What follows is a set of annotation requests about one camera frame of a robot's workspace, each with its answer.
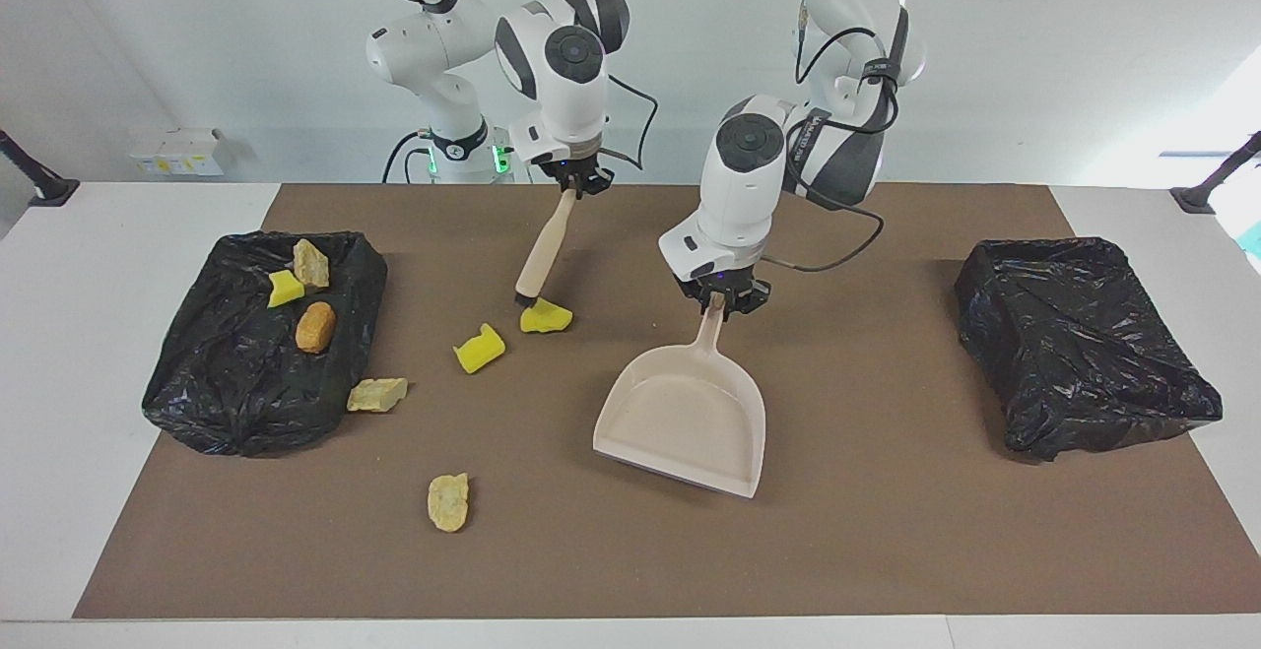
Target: brown table mat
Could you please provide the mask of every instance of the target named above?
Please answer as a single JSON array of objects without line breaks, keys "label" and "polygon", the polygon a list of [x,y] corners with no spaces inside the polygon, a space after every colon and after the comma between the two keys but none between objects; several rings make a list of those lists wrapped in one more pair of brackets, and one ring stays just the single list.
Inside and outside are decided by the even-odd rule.
[{"label": "brown table mat", "polygon": [[[554,187],[284,187],[270,231],[366,232],[390,263],[369,376],[396,412],[282,459],[203,457],[163,435],[77,617],[636,617],[1261,611],[1261,560],[1190,439],[1013,461],[956,339],[950,291],[986,237],[1072,236],[1040,187],[881,185],[888,236],[852,266],[759,266],[770,304],[720,348],[768,415],[757,499],[605,460],[591,430],[644,349],[699,306],[656,250],[695,188],[618,187],[575,210],[522,335],[513,282]],[[868,223],[786,199],[772,251],[823,262]],[[451,345],[492,323],[477,377]],[[470,473],[458,536],[438,474]]]}]

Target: beige dustpan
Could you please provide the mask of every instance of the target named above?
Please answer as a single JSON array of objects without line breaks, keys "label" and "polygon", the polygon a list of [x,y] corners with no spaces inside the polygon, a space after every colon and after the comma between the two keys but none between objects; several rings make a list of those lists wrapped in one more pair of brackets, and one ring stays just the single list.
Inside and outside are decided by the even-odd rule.
[{"label": "beige dustpan", "polygon": [[595,423],[595,451],[752,499],[762,479],[767,412],[748,372],[718,353],[721,329],[723,296],[714,295],[694,344],[630,362]]}]

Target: white table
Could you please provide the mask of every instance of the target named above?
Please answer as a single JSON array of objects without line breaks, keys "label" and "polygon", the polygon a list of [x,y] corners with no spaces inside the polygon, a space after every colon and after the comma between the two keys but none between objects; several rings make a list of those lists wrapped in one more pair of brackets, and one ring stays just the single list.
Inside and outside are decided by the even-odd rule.
[{"label": "white table", "polygon": [[[627,621],[71,621],[156,439],[140,394],[175,309],[226,232],[276,185],[84,183],[0,241],[0,646],[1261,646],[1261,615]],[[1170,330],[1226,401],[1194,434],[1261,543],[1261,277],[1212,218],[1165,192],[1055,188],[1079,236],[1130,253]]]}]

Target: sponge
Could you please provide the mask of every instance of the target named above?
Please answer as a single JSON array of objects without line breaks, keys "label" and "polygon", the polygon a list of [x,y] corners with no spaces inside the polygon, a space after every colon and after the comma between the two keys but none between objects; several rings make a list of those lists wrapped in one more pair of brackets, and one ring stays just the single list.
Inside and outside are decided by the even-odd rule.
[{"label": "sponge", "polygon": [[487,323],[483,323],[480,335],[474,335],[463,347],[455,348],[455,358],[459,358],[464,372],[473,376],[478,370],[482,370],[487,363],[502,357],[507,350],[508,348],[504,345],[498,331],[491,329],[491,325]]},{"label": "sponge", "polygon": [[574,313],[542,299],[537,300],[533,307],[521,313],[521,330],[526,334],[564,331],[572,321]]},{"label": "sponge", "polygon": [[293,272],[282,268],[280,272],[271,272],[271,299],[267,300],[267,309],[279,307],[281,304],[293,302],[293,300],[301,300],[306,296],[306,289],[303,282],[298,282],[298,277],[294,277]]}]

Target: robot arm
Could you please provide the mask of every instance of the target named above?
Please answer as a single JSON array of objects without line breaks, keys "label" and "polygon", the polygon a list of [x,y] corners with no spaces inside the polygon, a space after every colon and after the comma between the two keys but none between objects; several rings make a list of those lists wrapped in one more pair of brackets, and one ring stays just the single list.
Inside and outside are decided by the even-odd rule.
[{"label": "robot arm", "polygon": [[509,136],[517,155],[562,190],[594,195],[613,173],[596,164],[607,120],[607,57],[630,25],[625,0],[536,0],[499,20],[494,44],[512,87],[538,110]]},{"label": "robot arm", "polygon": [[[477,89],[448,73],[494,48],[496,16],[480,0],[412,1],[422,11],[376,30],[367,43],[368,62],[380,78],[411,89],[429,106],[439,174],[455,179],[496,174],[492,129]],[[545,6],[556,20],[593,30],[605,52],[622,47],[629,25],[624,0],[543,0],[530,6]]]},{"label": "robot arm", "polygon": [[816,57],[798,76],[810,79],[811,102],[755,96],[734,106],[710,145],[700,208],[658,241],[683,294],[704,306],[720,291],[726,315],[770,295],[753,266],[779,190],[825,209],[865,199],[897,120],[897,89],[923,67],[902,0],[802,0],[797,43],[798,71],[805,48]]}]

